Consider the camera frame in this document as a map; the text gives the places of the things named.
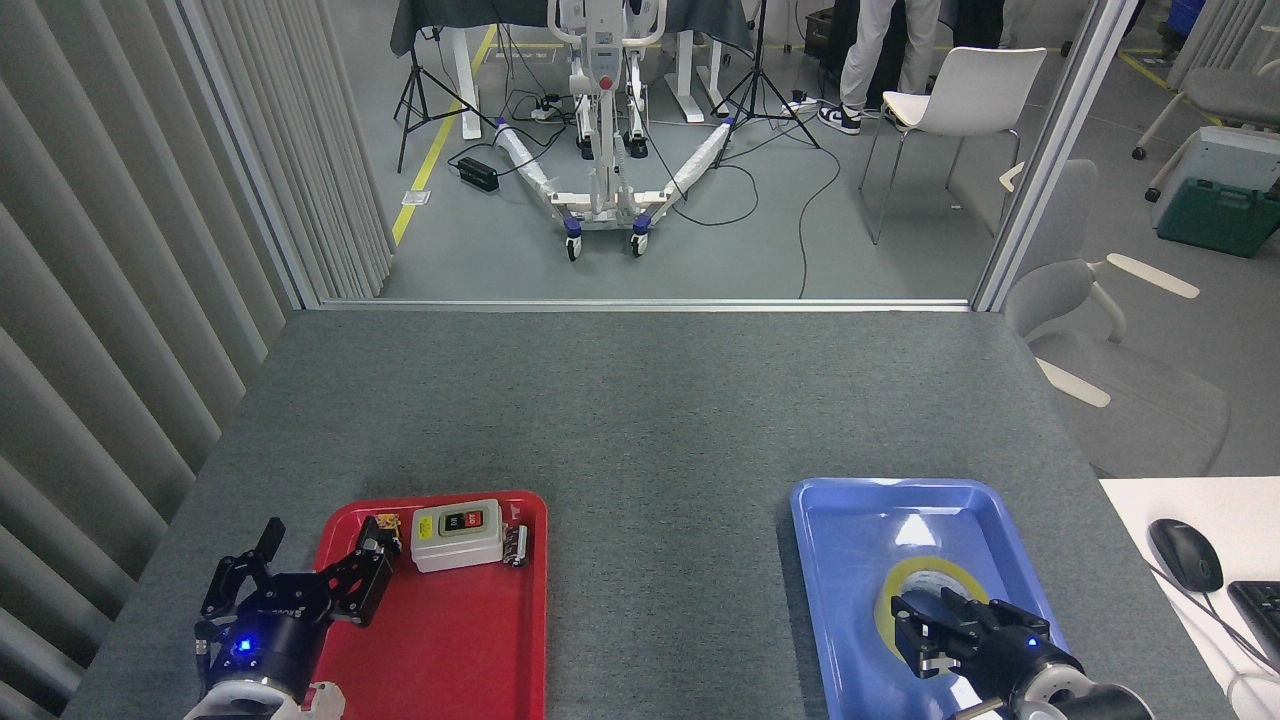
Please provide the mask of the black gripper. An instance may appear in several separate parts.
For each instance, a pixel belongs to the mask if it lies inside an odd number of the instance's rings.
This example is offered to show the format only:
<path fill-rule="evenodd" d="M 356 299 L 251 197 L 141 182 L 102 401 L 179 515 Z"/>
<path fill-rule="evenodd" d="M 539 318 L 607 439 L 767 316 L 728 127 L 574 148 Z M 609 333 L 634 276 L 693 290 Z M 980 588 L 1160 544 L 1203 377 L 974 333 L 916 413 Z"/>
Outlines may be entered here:
<path fill-rule="evenodd" d="M 306 694 L 329 625 L 343 620 L 367 626 L 385 594 L 393 574 L 393 543 L 361 539 L 319 573 L 329 598 L 310 591 L 255 591 L 236 606 L 246 579 L 252 578 L 259 588 L 270 584 L 270 562 L 284 536 L 283 520 L 270 518 L 255 547 L 224 556 L 215 568 L 201 615 L 209 621 L 233 621 L 211 637 L 218 652 L 206 664 L 209 689 L 244 680 L 288 696 Z"/>
<path fill-rule="evenodd" d="M 1044 633 L 1021 624 L 988 621 L 986 605 L 954 591 L 901 591 L 893 597 L 895 648 L 920 679 L 957 673 L 983 700 L 1012 705 L 1051 666 L 1079 669 Z M 961 659 L 966 633 L 975 648 Z"/>

